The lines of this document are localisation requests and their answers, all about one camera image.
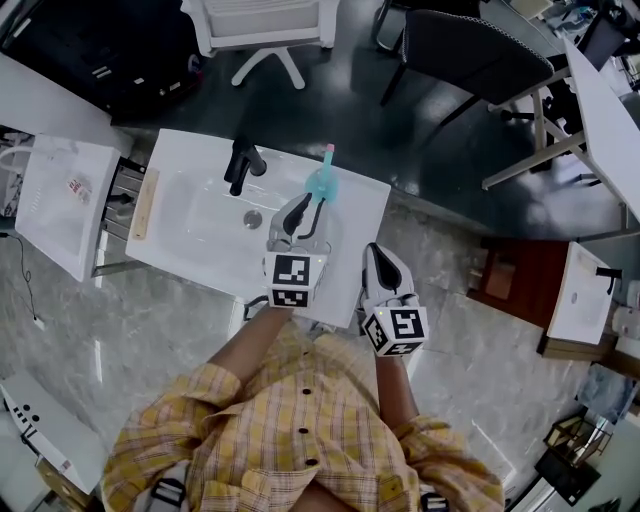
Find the sink drain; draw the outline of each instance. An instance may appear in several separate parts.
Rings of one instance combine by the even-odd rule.
[[[257,210],[251,210],[244,214],[244,226],[249,229],[257,229],[262,224],[262,214]]]

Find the black cabinet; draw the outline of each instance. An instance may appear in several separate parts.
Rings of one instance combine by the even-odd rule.
[[[13,23],[2,51],[109,113],[139,112],[198,81],[193,24],[180,5],[41,0]]]

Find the shirt sleeve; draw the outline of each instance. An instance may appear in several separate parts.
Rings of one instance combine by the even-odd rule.
[[[464,449],[461,436],[435,418],[417,416],[394,429],[407,464],[433,486],[454,510],[502,512],[504,495],[498,477]]]
[[[106,509],[128,511],[160,474],[191,460],[206,434],[202,420],[231,405],[240,381],[213,364],[182,375],[146,409],[131,415],[113,447],[102,480]]]

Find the yellow plaid shirt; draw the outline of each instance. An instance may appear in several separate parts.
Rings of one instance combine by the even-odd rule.
[[[329,335],[311,343],[288,324],[243,389],[212,364],[178,377],[120,433],[107,510],[131,510],[183,460],[195,511],[289,510],[314,479],[360,511],[420,510],[421,481],[455,510],[503,510],[500,481],[446,423],[383,423],[372,357]]]

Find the white marker cube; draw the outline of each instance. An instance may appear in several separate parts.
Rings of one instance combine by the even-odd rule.
[[[429,338],[424,307],[374,308],[362,328],[381,357],[411,354]]]
[[[326,255],[268,252],[265,274],[269,305],[310,308],[324,277]]]

